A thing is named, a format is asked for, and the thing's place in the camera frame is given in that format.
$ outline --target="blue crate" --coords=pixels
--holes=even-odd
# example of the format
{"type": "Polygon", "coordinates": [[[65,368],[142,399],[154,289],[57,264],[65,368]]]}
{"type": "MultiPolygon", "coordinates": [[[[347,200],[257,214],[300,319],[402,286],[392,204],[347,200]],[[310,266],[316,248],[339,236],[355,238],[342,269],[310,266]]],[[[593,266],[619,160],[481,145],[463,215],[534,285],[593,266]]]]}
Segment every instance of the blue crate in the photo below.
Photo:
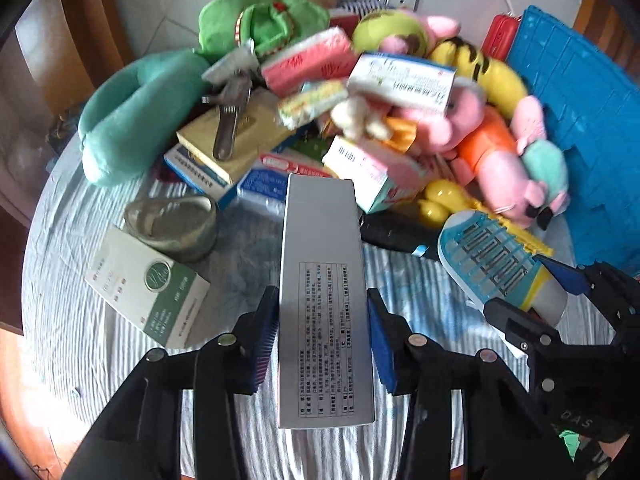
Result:
{"type": "Polygon", "coordinates": [[[545,106],[566,157],[566,220],[579,264],[640,272],[640,91],[596,46],[531,6],[507,63],[545,106]]]}

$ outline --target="white and green box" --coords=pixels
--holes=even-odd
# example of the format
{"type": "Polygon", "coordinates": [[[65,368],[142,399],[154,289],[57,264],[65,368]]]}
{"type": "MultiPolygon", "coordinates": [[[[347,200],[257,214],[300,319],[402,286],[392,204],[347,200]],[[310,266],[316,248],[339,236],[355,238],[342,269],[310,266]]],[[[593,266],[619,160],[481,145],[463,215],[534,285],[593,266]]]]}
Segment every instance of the white and green box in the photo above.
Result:
{"type": "Polygon", "coordinates": [[[183,349],[209,290],[196,272],[110,226],[85,280],[157,343],[183,349]]]}

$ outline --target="yellow plush toy with black stripes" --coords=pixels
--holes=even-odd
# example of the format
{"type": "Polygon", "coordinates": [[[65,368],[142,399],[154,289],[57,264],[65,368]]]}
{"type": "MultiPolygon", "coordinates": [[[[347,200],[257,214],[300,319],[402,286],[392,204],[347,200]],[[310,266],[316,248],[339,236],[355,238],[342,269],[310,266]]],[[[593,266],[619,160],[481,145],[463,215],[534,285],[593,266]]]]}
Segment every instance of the yellow plush toy with black stripes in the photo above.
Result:
{"type": "Polygon", "coordinates": [[[439,44],[429,59],[455,67],[456,76],[476,81],[486,92],[487,101],[511,120],[520,100],[528,95],[522,79],[506,63],[485,56],[473,45],[451,38],[439,44]]]}

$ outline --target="silver bolt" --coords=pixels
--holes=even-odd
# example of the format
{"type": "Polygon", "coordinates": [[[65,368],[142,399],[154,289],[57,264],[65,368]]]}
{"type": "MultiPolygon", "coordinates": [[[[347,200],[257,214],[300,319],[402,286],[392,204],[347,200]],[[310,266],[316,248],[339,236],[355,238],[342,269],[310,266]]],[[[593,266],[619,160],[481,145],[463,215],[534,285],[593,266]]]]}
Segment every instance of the silver bolt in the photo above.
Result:
{"type": "Polygon", "coordinates": [[[484,350],[480,351],[480,358],[485,363],[495,363],[498,360],[498,354],[495,353],[493,350],[489,350],[488,348],[485,348],[484,350]]]}
{"type": "Polygon", "coordinates": [[[234,336],[231,332],[226,332],[218,336],[218,344],[220,346],[231,346],[235,344],[237,340],[238,338],[236,338],[236,336],[234,336]]]}
{"type": "Polygon", "coordinates": [[[161,348],[152,348],[146,353],[145,359],[150,363],[155,363],[164,357],[164,350],[161,348]]]}
{"type": "Polygon", "coordinates": [[[408,340],[411,346],[425,346],[428,341],[427,337],[422,334],[411,334],[408,340]]]}
{"type": "Polygon", "coordinates": [[[555,387],[556,383],[553,379],[546,378],[544,381],[542,381],[542,389],[547,393],[552,392],[555,387]]]}

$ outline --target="green hat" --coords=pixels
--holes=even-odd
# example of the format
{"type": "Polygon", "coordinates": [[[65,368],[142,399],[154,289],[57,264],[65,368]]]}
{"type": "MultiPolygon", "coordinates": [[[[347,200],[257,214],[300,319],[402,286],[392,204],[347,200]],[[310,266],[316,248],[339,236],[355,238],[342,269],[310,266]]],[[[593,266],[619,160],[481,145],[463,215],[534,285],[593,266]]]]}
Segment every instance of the green hat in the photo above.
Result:
{"type": "Polygon", "coordinates": [[[200,54],[216,62],[254,40],[262,60],[329,25],[329,13],[309,0],[213,0],[198,18],[200,54]]]}

